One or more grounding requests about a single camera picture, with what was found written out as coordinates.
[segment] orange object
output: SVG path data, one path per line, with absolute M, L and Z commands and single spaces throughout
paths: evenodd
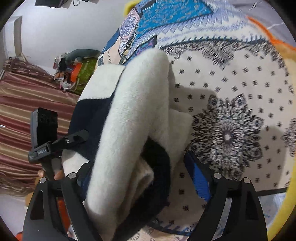
M 58 200 L 58 206 L 59 206 L 59 214 L 61 216 L 64 228 L 66 231 L 68 231 L 68 228 L 70 227 L 70 219 L 69 219 L 66 205 L 63 199 Z
M 25 198 L 25 205 L 26 205 L 26 207 L 29 206 L 32 196 L 33 196 L 33 192 L 30 192 L 30 193 L 26 196 L 26 198 Z
M 18 233 L 16 236 L 18 241 L 22 241 L 22 232 L 21 233 Z
M 260 23 L 259 21 L 257 21 L 257 20 L 255 20 L 254 18 L 252 18 L 252 17 L 249 17 L 248 16 L 248 19 L 252 22 L 252 23 L 254 23 L 254 24 L 256 24 L 266 35 L 267 35 L 267 37 L 269 38 L 269 41 L 273 44 L 273 45 L 275 45 L 275 44 L 283 44 L 283 45 L 285 45 L 285 46 L 287 46 L 288 48 L 290 48 L 290 49 L 292 49 L 292 50 L 294 50 L 294 51 L 296 51 L 296 48 L 295 47 L 293 47 L 293 46 L 291 46 L 290 44 L 287 44 L 287 43 L 285 43 L 285 42 L 283 42 L 283 41 L 281 41 L 281 40 L 279 40 L 279 39 L 276 39 L 273 35 L 272 35 L 272 33 L 262 24 L 262 23 Z
M 77 76 L 78 76 L 78 74 L 79 74 L 79 72 L 81 70 L 81 67 L 82 67 L 82 63 L 78 63 L 75 66 L 73 72 L 71 73 L 71 82 L 76 83 Z

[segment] cable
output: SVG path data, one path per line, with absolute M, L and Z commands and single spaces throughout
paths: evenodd
M 66 2 L 68 2 L 69 0 L 65 0 L 65 1 L 63 1 L 63 3 L 62 3 L 62 5 L 64 4 L 64 3 L 66 3 Z M 74 1 L 73 1 L 74 2 Z M 73 3 L 74 4 L 74 3 Z M 61 6 L 62 6 L 61 5 Z M 56 8 L 56 7 L 50 7 L 50 8 Z
M 73 0 L 73 5 L 74 5 L 74 6 L 78 6 L 78 5 L 80 4 L 80 0 L 76 0 L 76 1 L 77 1 L 77 5 L 74 4 L 74 1 L 75 1 L 75 0 Z

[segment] yellow fabric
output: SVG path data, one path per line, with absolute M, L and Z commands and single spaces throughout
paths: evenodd
M 293 86 L 296 86 L 296 48 L 276 39 L 271 32 L 265 28 L 260 22 L 249 17 L 250 21 L 257 25 L 269 38 L 269 41 L 275 46 L 277 51 L 285 60 L 285 64 L 293 81 Z M 276 214 L 272 225 L 270 226 L 267 236 L 268 241 L 271 241 L 282 229 L 289 216 L 291 215 L 296 205 L 296 164 L 294 164 L 291 175 L 290 185 L 286 192 L 286 197 Z
M 123 15 L 127 16 L 128 13 L 134 8 L 134 6 L 136 6 L 139 2 L 141 2 L 141 0 L 133 0 L 128 2 L 125 6 L 124 6 L 124 12 Z

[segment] orange fabric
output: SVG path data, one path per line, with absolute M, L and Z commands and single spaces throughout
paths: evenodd
M 279 39 L 276 39 L 273 35 L 272 35 L 272 33 L 262 24 L 262 23 L 260 23 L 259 21 L 257 21 L 257 20 L 255 20 L 254 18 L 252 18 L 252 17 L 248 17 L 248 19 L 252 22 L 252 23 L 254 23 L 254 24 L 256 24 L 266 35 L 267 35 L 267 37 L 269 38 L 269 41 L 273 44 L 273 45 L 276 45 L 276 44 L 283 44 L 283 45 L 285 45 L 285 46 L 287 46 L 288 48 L 290 48 L 291 50 L 294 50 L 294 51 L 296 51 L 296 48 L 295 47 L 293 47 L 293 46 L 291 46 L 291 45 L 289 45 L 289 44 L 287 44 L 287 43 L 285 43 L 285 42 L 283 42 L 283 41 L 281 41 L 281 40 L 279 40 Z
M 68 231 L 68 228 L 70 227 L 70 219 L 68 216 L 68 212 L 66 209 L 66 205 L 63 199 L 58 200 L 58 205 L 59 205 L 59 214 L 61 216 L 64 228 L 66 231 Z
M 18 241 L 22 241 L 22 233 L 18 233 L 15 237 Z
M 71 82 L 76 83 L 77 76 L 81 70 L 82 63 L 78 63 L 74 68 L 73 72 L 71 73 Z

